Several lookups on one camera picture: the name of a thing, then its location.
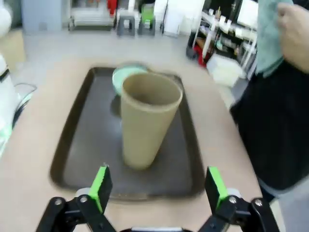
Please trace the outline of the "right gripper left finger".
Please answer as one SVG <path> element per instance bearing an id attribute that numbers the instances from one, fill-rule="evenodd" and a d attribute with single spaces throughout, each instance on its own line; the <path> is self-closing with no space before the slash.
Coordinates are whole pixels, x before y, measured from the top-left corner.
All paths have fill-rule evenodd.
<path id="1" fill-rule="evenodd" d="M 109 166 L 101 166 L 87 194 L 70 201 L 62 197 L 51 198 L 36 231 L 72 232 L 77 225 L 85 224 L 92 232 L 114 232 L 114 227 L 104 216 L 111 190 Z"/>

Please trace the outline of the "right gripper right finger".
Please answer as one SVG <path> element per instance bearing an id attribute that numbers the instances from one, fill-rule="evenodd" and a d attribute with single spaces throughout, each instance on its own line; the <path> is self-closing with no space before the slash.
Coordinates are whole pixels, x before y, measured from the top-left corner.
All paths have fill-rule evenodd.
<path id="1" fill-rule="evenodd" d="M 225 232 L 231 225 L 239 226 L 243 232 L 278 232 L 279 227 L 270 205 L 264 198 L 253 198 L 250 202 L 236 195 L 229 195 L 216 167 L 206 171 L 205 191 L 212 215 L 200 232 Z"/>

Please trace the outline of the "person's left hand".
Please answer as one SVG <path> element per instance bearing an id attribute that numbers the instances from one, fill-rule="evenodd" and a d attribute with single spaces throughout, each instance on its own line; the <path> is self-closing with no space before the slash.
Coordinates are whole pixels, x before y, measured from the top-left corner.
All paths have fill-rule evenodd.
<path id="1" fill-rule="evenodd" d="M 297 4 L 278 4 L 278 24 L 284 59 L 309 72 L 309 11 Z"/>

